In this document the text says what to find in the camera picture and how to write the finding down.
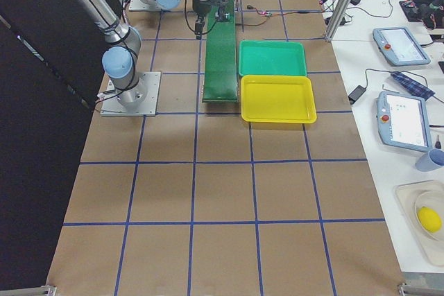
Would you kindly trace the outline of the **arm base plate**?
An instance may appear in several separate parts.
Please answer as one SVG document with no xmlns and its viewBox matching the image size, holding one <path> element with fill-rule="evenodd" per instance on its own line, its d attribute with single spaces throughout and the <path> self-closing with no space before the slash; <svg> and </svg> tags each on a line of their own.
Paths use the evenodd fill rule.
<svg viewBox="0 0 444 296">
<path fill-rule="evenodd" d="M 156 0 L 130 0 L 130 12 L 159 12 L 162 7 Z"/>
<path fill-rule="evenodd" d="M 135 88 L 123 92 L 117 97 L 114 84 L 108 79 L 106 91 L 100 103 L 101 116 L 155 116 L 157 112 L 157 101 L 160 90 L 161 73 L 137 72 L 139 82 Z"/>
</svg>

